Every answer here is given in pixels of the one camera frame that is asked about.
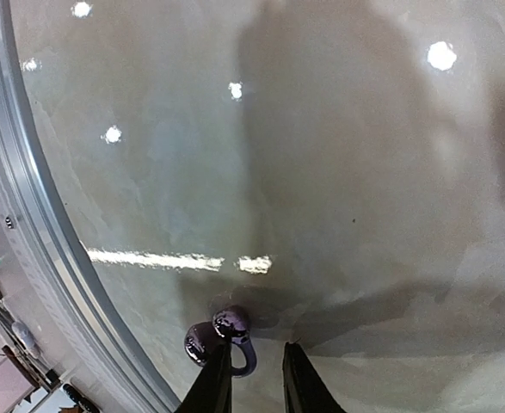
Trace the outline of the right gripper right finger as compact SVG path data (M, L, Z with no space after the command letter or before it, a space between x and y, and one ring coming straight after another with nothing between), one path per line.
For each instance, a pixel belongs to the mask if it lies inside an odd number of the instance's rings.
M282 371L286 412L345 413L297 342L285 344Z

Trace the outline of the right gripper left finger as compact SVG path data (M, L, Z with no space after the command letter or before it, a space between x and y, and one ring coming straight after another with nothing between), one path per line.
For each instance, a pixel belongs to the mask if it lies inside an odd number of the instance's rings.
M178 407L178 413L230 413L231 381L231 347L226 343L216 347Z

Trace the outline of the purple chrome earbud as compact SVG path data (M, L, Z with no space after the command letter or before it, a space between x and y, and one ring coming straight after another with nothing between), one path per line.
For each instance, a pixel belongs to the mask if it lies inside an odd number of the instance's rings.
M257 367L250 331L248 313L239 305L231 305L217 311L211 321L191 326L184 338L184 349L197 366L204 367L218 346L234 345L242 352L245 365L232 367L231 374L235 378L244 378L250 376Z

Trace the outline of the aluminium front rail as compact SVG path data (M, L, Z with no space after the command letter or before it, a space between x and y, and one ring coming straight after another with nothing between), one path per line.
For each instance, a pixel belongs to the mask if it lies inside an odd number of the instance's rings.
M178 397L114 308L59 197L6 1L0 1L0 226L56 325L123 409L174 411Z

